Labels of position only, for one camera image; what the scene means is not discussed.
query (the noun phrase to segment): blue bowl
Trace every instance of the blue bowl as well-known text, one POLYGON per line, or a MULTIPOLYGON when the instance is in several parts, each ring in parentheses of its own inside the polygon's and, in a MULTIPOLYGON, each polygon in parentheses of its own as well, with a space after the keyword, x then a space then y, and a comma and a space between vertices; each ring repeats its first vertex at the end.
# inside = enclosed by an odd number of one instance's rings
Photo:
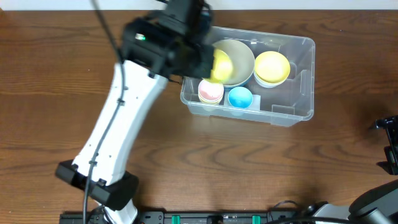
POLYGON ((237 108, 248 108, 253 102, 253 94, 245 87, 235 87, 228 94, 230 105, 237 108))

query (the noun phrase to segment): wood grain surface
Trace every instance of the wood grain surface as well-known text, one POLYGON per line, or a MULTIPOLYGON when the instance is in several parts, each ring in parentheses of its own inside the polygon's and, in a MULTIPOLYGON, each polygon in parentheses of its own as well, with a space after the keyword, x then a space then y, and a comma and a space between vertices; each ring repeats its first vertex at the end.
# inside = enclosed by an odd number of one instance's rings
MULTIPOLYGON (((146 12, 108 11, 112 31, 146 12)), ((138 207, 265 210, 349 205, 395 179, 378 118, 398 114, 397 11, 217 11, 215 25, 316 45, 315 116, 291 128, 193 116, 170 83, 129 158, 138 207)), ((54 176, 88 139, 115 57, 93 12, 0 12, 0 223, 57 223, 83 192, 54 176)), ((90 208, 95 203, 90 201, 90 208)))

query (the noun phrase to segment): plastic bin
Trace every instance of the plastic bin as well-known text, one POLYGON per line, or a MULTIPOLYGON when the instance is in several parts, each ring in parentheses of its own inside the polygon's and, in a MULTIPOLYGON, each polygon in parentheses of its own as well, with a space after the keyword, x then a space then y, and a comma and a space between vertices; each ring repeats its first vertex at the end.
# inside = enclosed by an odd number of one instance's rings
POLYGON ((222 116, 270 123, 278 126, 292 126, 299 121, 308 121, 314 114, 315 43, 308 37, 253 32, 248 30, 213 27, 205 42, 213 44, 223 39, 234 39, 245 43, 254 56, 265 51, 280 52, 290 63, 290 75, 274 88, 257 84, 252 75, 243 85, 255 96, 252 106, 246 109, 234 108, 225 99, 219 105, 201 103, 198 85, 201 80, 185 78, 181 89, 181 101, 193 114, 222 116))

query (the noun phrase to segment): yellow bowl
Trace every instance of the yellow bowl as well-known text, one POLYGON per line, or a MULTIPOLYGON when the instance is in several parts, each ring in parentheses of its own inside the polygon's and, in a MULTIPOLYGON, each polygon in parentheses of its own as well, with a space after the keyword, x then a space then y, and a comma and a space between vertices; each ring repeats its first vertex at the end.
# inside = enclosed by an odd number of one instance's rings
POLYGON ((254 71, 267 83, 280 83, 289 76, 290 64, 281 53, 268 51, 256 58, 254 71))
POLYGON ((213 69, 207 81, 212 83, 224 83, 231 78, 233 71, 232 61, 229 56, 220 49, 214 51, 213 69))

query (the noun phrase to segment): white background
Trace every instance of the white background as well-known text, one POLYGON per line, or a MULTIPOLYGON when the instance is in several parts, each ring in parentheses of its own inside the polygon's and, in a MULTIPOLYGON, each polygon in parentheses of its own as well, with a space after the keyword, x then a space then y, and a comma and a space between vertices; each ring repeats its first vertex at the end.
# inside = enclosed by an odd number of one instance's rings
MULTIPOLYGON (((155 0, 98 0, 101 9, 161 9, 155 0)), ((398 9, 398 0, 207 0, 213 9, 398 9)), ((89 0, 0 0, 3 10, 91 10, 89 0)))

